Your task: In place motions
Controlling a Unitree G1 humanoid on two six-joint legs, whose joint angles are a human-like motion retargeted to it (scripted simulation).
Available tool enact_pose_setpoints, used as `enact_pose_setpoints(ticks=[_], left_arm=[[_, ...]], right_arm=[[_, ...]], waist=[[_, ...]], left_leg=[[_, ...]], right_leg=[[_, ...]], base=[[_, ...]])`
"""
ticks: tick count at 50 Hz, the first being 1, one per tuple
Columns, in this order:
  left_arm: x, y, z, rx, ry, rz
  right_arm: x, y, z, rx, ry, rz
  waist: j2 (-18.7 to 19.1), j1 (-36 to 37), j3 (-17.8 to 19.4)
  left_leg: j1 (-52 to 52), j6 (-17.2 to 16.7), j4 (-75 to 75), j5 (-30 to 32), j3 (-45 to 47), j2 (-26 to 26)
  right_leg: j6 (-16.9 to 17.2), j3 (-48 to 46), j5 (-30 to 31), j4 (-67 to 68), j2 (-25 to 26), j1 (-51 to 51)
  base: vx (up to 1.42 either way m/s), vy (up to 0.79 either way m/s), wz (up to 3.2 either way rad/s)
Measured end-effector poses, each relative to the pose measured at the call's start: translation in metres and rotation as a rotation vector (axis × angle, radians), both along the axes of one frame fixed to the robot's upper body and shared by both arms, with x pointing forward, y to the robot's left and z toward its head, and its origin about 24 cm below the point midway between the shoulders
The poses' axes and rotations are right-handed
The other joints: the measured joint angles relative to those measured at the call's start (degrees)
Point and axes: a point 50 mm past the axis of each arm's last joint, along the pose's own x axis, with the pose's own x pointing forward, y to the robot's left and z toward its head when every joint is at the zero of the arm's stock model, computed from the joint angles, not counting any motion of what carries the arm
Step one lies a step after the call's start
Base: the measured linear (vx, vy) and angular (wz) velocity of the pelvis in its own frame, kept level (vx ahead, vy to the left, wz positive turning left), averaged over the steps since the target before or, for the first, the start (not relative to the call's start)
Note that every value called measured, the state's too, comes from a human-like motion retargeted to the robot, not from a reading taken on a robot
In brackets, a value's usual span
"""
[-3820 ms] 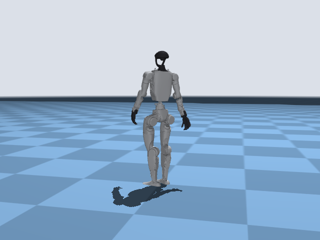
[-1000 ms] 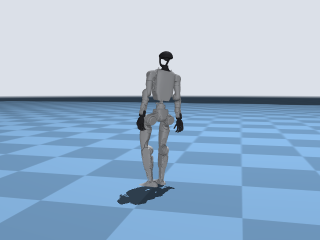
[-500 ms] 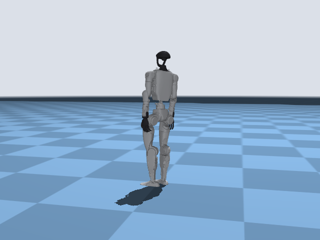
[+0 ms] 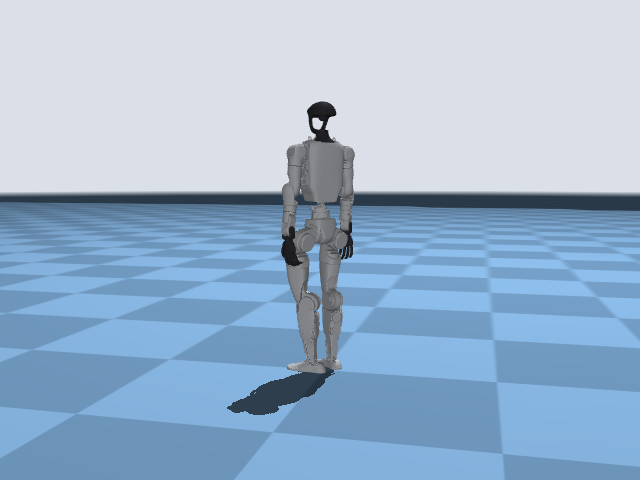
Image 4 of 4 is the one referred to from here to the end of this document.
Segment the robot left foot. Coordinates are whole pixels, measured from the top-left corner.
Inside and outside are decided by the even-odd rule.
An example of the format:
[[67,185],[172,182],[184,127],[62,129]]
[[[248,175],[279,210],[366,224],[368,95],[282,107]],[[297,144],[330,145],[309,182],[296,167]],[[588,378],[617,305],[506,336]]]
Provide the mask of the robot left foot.
[[[309,360],[308,360],[309,361]],[[325,365],[315,360],[315,365],[306,364],[307,360],[299,363],[288,364],[287,369],[300,372],[326,373]],[[314,364],[313,362],[311,362]]]

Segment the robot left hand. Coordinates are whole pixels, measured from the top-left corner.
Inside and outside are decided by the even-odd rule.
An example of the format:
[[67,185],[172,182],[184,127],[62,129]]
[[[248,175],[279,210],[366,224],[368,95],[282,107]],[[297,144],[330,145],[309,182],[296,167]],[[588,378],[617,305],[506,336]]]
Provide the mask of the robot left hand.
[[302,262],[300,262],[297,258],[296,248],[293,243],[294,238],[295,238],[295,229],[293,226],[291,226],[289,228],[289,236],[283,236],[282,234],[282,239],[284,239],[285,241],[282,244],[281,254],[285,258],[285,262],[288,265],[298,266],[302,264]]

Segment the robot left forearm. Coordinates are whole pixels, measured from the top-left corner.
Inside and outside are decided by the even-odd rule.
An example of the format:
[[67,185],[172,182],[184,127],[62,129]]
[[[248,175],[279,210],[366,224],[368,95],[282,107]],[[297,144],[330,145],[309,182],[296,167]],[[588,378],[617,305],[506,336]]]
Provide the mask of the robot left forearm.
[[294,190],[291,184],[285,184],[282,188],[284,212],[282,218],[281,232],[283,236],[289,236],[289,228],[295,229],[296,223],[296,207],[298,202],[294,199]]

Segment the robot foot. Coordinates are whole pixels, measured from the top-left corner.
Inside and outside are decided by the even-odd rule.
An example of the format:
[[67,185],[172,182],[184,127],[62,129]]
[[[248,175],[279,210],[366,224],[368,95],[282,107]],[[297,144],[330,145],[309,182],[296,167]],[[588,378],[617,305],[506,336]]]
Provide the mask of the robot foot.
[[[329,356],[328,356],[329,357]],[[328,367],[332,370],[340,370],[342,369],[341,363],[339,360],[335,360],[335,358],[333,357],[332,361],[328,361],[326,360],[327,357],[323,358],[323,359],[317,359],[317,362],[322,362],[325,367]]]
[[[309,361],[309,360],[308,360]],[[306,364],[307,360],[299,363],[288,364],[287,369],[300,372],[326,373],[325,365],[315,360],[315,365]],[[311,362],[314,364],[313,362]]]

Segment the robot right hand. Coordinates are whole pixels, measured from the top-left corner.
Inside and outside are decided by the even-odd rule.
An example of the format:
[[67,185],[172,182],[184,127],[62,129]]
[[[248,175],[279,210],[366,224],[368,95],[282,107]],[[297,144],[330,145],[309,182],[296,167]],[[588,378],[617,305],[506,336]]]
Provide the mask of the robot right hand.
[[[340,223],[340,224],[341,224],[341,223]],[[342,230],[342,229],[341,229],[341,227],[340,227],[340,230]],[[343,249],[343,254],[342,254],[341,260],[344,258],[345,254],[346,254],[346,247],[347,247],[347,254],[346,254],[346,257],[345,257],[344,259],[347,259],[347,258],[348,258],[348,256],[349,256],[349,250],[350,250],[350,256],[349,256],[349,258],[351,258],[351,257],[352,257],[352,255],[353,255],[353,239],[352,239],[352,237],[351,237],[351,235],[350,235],[350,233],[352,233],[352,223],[351,223],[351,222],[349,223],[349,231],[344,231],[344,230],[342,230],[342,231],[343,231],[343,232],[345,232],[345,233],[347,234],[347,236],[348,236],[348,241],[347,241],[346,246],[345,246],[344,248],[342,248],[342,249]],[[349,246],[350,246],[350,248],[349,248]],[[341,255],[341,253],[342,253],[342,249],[339,249],[340,255]]]

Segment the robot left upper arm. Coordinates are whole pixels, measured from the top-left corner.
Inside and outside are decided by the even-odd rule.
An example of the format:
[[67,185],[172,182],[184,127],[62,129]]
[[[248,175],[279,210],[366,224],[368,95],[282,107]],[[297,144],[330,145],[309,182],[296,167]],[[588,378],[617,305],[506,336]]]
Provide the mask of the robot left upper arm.
[[[308,143],[291,145],[287,150],[289,183],[293,186],[294,198],[300,194],[302,160],[308,152]],[[283,188],[283,187],[282,187]]]

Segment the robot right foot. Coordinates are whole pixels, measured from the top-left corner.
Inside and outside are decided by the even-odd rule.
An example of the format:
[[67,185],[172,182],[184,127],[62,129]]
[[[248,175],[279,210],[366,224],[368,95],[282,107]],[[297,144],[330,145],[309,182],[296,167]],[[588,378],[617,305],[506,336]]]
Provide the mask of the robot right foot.
[[[329,357],[329,356],[328,356]],[[322,362],[325,367],[328,367],[332,370],[340,370],[342,369],[341,363],[339,360],[335,360],[335,358],[333,357],[332,361],[328,361],[326,360],[327,357],[323,358],[323,359],[317,359],[317,362]]]

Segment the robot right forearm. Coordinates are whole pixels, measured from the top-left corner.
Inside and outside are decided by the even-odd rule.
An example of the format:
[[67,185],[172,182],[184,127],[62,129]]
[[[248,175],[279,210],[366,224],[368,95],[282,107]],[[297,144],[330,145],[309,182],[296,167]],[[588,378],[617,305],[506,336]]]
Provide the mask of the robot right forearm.
[[349,231],[349,223],[352,219],[352,205],[354,202],[354,191],[353,194],[351,196],[347,196],[347,197],[342,197],[340,199],[340,214],[339,214],[339,219],[340,219],[340,227],[342,230],[344,231]]

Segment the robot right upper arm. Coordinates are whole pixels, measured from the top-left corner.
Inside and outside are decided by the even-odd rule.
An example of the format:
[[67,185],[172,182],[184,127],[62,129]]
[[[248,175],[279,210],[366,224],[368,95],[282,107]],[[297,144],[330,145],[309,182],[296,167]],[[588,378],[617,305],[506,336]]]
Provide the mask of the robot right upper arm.
[[344,148],[344,167],[343,167],[343,181],[342,181],[342,189],[338,196],[347,197],[353,194],[353,160],[354,160],[354,150],[349,147],[343,145]]

